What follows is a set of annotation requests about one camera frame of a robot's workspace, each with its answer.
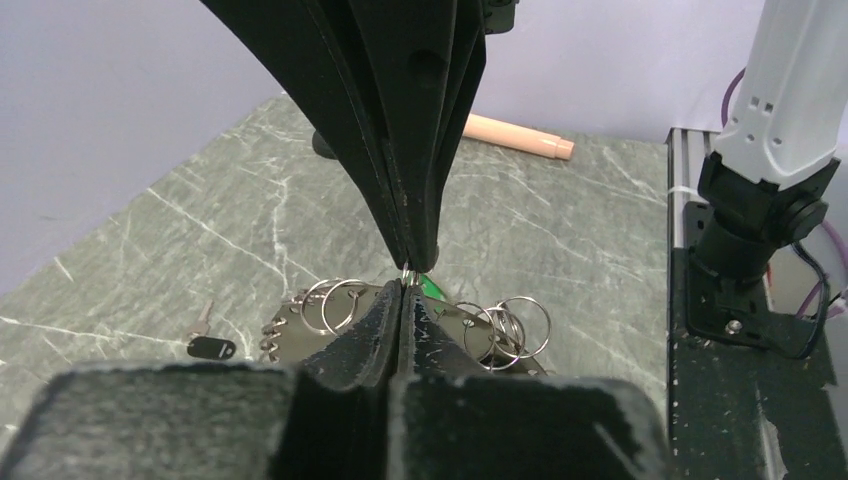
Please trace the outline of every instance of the wooden stick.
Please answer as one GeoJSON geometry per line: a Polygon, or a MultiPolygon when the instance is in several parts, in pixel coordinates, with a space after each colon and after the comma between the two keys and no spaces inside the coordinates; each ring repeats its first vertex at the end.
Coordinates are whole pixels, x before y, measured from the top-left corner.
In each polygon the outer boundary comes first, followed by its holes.
{"type": "Polygon", "coordinates": [[[473,113],[468,116],[463,135],[502,147],[563,160],[569,160],[571,151],[574,149],[574,142],[563,140],[556,135],[492,120],[473,113]]]}

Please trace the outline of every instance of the white zip tie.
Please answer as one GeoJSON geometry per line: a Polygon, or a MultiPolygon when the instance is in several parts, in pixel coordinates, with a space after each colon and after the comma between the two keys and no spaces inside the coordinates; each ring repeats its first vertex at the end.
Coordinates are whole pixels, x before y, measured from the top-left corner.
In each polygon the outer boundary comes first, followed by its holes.
{"type": "Polygon", "coordinates": [[[706,201],[704,199],[704,197],[698,195],[698,190],[696,190],[692,187],[686,187],[684,185],[675,185],[675,186],[668,189],[668,194],[671,195],[672,193],[688,193],[695,200],[700,200],[704,203],[709,203],[708,201],[706,201]]]}

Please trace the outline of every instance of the marble table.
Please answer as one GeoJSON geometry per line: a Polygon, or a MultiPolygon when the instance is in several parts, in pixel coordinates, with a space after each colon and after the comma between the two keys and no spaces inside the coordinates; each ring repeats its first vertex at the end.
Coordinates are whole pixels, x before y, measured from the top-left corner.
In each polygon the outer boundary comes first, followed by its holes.
{"type": "MultiPolygon", "coordinates": [[[[211,298],[210,335],[257,359],[261,325],[297,289],[398,276],[311,133],[289,98],[266,102],[0,299],[0,450],[71,364],[186,358],[211,298]]],[[[570,162],[463,141],[433,278],[455,299],[535,297],[555,322],[545,368],[628,380],[665,411],[666,147],[563,135],[570,162]]],[[[538,341],[542,320],[526,323],[538,341]]]]}

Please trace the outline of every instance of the black cable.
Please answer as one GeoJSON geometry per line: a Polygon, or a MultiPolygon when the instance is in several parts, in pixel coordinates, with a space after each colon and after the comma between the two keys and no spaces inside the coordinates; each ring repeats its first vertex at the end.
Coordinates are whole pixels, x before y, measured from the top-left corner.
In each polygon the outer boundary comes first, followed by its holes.
{"type": "Polygon", "coordinates": [[[792,360],[803,360],[813,353],[813,350],[816,348],[816,344],[818,344],[819,339],[824,332],[824,322],[827,319],[828,298],[830,298],[830,285],[827,283],[827,274],[825,273],[824,268],[822,268],[819,262],[817,262],[816,259],[810,255],[807,249],[801,245],[801,242],[793,243],[792,250],[801,260],[804,261],[804,263],[809,265],[816,273],[816,276],[819,277],[819,282],[821,282],[822,286],[821,291],[819,292],[819,308],[816,312],[814,320],[815,323],[813,325],[813,331],[810,333],[810,338],[807,339],[807,343],[800,352],[793,355],[779,347],[775,348],[775,350],[786,358],[790,358],[792,360]]]}
{"type": "Polygon", "coordinates": [[[836,301],[839,300],[841,297],[842,297],[842,292],[836,292],[836,295],[834,295],[833,298],[831,298],[830,301],[827,302],[828,308],[830,308],[831,305],[836,303],[836,301]]]}

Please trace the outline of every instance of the screw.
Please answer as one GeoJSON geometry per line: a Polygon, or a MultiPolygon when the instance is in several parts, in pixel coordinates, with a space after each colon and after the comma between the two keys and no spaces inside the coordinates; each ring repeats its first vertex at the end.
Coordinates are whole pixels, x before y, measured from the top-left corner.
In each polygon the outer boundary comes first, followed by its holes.
{"type": "Polygon", "coordinates": [[[724,331],[729,333],[730,335],[736,335],[742,330],[742,322],[739,320],[731,320],[727,322],[727,326],[724,327],[724,331]]]}

